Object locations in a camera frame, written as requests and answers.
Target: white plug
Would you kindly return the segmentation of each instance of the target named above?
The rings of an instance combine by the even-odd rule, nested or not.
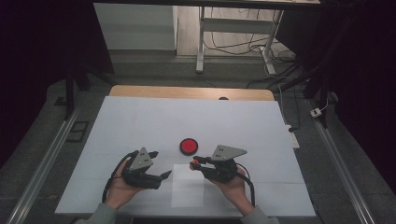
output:
[[[319,110],[319,108],[316,108],[314,110],[311,110],[311,115],[312,117],[317,118],[321,115],[321,111]]]

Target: white tabletop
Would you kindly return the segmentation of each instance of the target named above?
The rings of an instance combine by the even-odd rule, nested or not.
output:
[[[114,96],[104,100],[55,213],[91,214],[120,159],[145,147],[159,152],[148,174],[173,172],[159,189],[139,192],[120,212],[240,217],[216,186],[188,168],[192,156],[183,155],[179,144],[189,137],[199,144],[197,156],[211,156],[217,145],[247,150],[235,161],[250,172],[256,204],[267,216],[315,215],[277,102]]]

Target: sleeve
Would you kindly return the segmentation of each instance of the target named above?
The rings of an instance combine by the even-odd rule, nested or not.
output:
[[[256,206],[250,214],[241,218],[243,224],[279,224],[276,217],[268,217]]]
[[[79,220],[76,224],[112,224],[116,220],[116,214],[116,209],[104,203],[99,203],[96,211],[88,220]]]

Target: white metal desk leg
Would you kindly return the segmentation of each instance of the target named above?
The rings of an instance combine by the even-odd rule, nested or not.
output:
[[[282,13],[283,13],[283,11],[280,11],[280,10],[276,11],[274,24],[273,24],[273,26],[271,28],[271,32],[268,36],[267,43],[265,44],[265,48],[262,48],[262,57],[264,58],[265,66],[267,67],[267,71],[268,71],[269,75],[276,74],[274,65],[272,64],[271,58],[269,56],[269,52],[271,50],[271,46],[272,46],[274,38],[275,38],[277,27],[279,26],[279,22],[280,22]]]
[[[199,43],[197,54],[196,73],[204,72],[204,26],[205,26],[205,7],[201,7],[201,16],[199,20]]]

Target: red round object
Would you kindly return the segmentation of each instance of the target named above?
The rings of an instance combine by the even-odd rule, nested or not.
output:
[[[186,138],[180,143],[180,151],[187,156],[195,154],[198,150],[198,143],[192,138]]]

